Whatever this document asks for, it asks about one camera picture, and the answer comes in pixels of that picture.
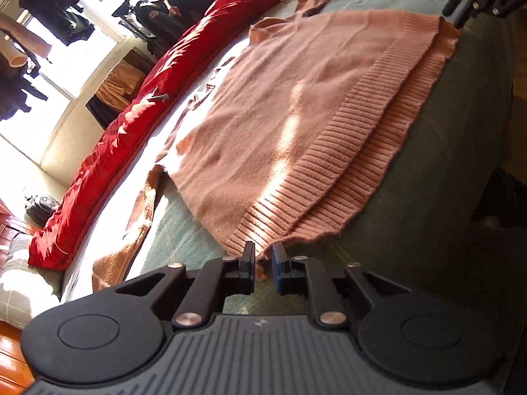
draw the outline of bed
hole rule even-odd
[[[331,0],[323,11],[395,8],[440,13],[447,0]],[[268,15],[283,17],[296,0],[282,0]],[[186,102],[214,67],[247,46],[247,33],[226,46],[172,107],[130,163],[89,227],[65,273],[61,302],[92,293],[95,260],[118,246],[134,198]],[[514,71],[511,20],[481,15],[462,33],[458,50],[434,87],[407,141],[364,211],[338,236],[294,244],[288,254],[322,258],[330,269],[363,265],[410,286],[434,290],[447,269],[462,262],[459,246],[471,214],[500,154],[511,102]],[[492,78],[491,87],[482,79]],[[163,179],[153,224],[127,279],[172,262],[200,268],[224,254],[222,247],[186,208],[177,189]],[[250,297],[233,296],[235,313],[295,313],[305,305],[272,295],[269,281]]]

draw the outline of red sleeping bag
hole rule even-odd
[[[175,101],[225,46],[279,1],[216,0],[205,17],[157,62],[137,99],[112,122],[82,162],[62,205],[33,236],[30,265],[67,269],[107,195]],[[170,99],[148,101],[146,95],[154,91],[168,93]]]

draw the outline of black bag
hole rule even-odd
[[[40,227],[46,225],[49,217],[59,208],[60,203],[47,194],[26,198],[26,214]]]

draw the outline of plaid pillow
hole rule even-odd
[[[31,238],[23,233],[15,236],[0,275],[0,321],[20,329],[36,315],[60,304],[57,295],[64,273],[27,264]]]

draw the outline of knitted sweater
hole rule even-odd
[[[231,255],[247,240],[262,258],[276,241],[339,233],[380,186],[455,50],[459,32],[439,16],[307,17],[327,1],[299,0],[290,18],[253,26],[248,48],[221,68],[209,97],[189,104],[150,174],[155,191],[167,171]],[[129,227],[151,221],[140,209]]]

